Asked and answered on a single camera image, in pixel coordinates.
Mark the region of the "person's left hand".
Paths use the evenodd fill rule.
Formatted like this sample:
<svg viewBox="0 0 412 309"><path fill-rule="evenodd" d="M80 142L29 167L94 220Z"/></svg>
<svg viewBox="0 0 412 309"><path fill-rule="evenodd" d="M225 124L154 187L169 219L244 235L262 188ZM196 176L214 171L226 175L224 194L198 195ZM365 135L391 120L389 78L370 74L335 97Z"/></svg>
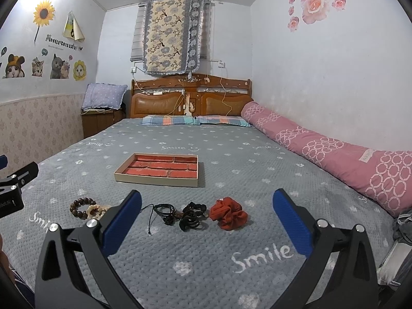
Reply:
<svg viewBox="0 0 412 309"><path fill-rule="evenodd" d="M11 268L10 268L8 257L3 251L3 239L2 239L1 235L0 235L0 263L1 263L1 266L3 267L4 271L6 272L6 275L11 280L11 282L13 284L15 284L14 274L13 274Z"/></svg>

